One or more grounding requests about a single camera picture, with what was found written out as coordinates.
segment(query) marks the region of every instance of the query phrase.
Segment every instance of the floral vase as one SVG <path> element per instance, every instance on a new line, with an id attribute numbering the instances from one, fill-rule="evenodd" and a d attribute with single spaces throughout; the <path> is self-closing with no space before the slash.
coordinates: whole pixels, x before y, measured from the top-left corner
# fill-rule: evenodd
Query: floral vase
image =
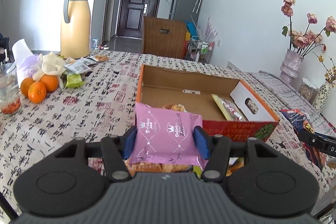
<path id="1" fill-rule="evenodd" d="M 331 84 L 328 81 L 325 81 L 325 83 L 320 87 L 320 90 L 317 92 L 317 95 L 313 101 L 313 107 L 315 107 L 318 112 L 322 111 L 322 108 L 328 99 L 330 89 Z"/>
<path id="2" fill-rule="evenodd" d="M 280 78 L 287 84 L 292 85 L 298 77 L 303 57 L 297 52 L 287 49 L 285 59 L 282 61 Z"/>

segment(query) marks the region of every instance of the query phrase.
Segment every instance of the air vent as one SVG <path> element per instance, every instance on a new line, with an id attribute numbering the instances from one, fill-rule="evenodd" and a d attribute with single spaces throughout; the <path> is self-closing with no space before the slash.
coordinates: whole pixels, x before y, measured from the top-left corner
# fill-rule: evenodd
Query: air vent
<path id="1" fill-rule="evenodd" d="M 233 65 L 230 61 L 227 63 L 227 68 L 232 69 L 232 70 L 238 70 L 241 71 L 237 66 Z"/>

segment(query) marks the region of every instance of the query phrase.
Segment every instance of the gray refrigerator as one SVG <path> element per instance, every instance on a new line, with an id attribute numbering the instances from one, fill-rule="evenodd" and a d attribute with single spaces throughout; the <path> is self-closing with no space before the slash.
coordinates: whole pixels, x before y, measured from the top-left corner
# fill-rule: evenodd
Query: gray refrigerator
<path id="1" fill-rule="evenodd" d="M 192 21 L 190 17 L 192 16 L 195 23 L 197 23 L 200 11 L 196 13 L 198 7 L 197 3 L 196 9 L 193 12 L 195 3 L 196 0 L 172 0 L 169 19 L 178 21 Z"/>

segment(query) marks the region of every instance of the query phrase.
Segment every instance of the thermos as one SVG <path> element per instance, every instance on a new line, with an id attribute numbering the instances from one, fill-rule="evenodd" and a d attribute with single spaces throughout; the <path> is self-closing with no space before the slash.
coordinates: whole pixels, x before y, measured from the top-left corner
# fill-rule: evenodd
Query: thermos
<path id="1" fill-rule="evenodd" d="M 91 12 L 87 0 L 64 0 L 61 55 L 81 58 L 90 54 Z"/>

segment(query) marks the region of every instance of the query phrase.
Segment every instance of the orange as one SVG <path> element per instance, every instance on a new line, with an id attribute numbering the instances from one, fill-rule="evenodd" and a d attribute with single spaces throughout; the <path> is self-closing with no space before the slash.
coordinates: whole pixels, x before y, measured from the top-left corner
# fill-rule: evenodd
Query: orange
<path id="1" fill-rule="evenodd" d="M 58 77 L 55 75 L 43 75 L 40 82 L 45 85 L 47 92 L 53 92 L 58 87 Z"/>
<path id="2" fill-rule="evenodd" d="M 30 77 L 23 79 L 23 81 L 21 82 L 21 85 L 20 85 L 20 90 L 21 90 L 21 92 L 24 96 L 28 97 L 29 87 L 34 82 L 35 81 Z"/>
<path id="3" fill-rule="evenodd" d="M 46 95 L 47 90 L 41 82 L 32 83 L 28 90 L 28 98 L 35 104 L 41 103 Z"/>

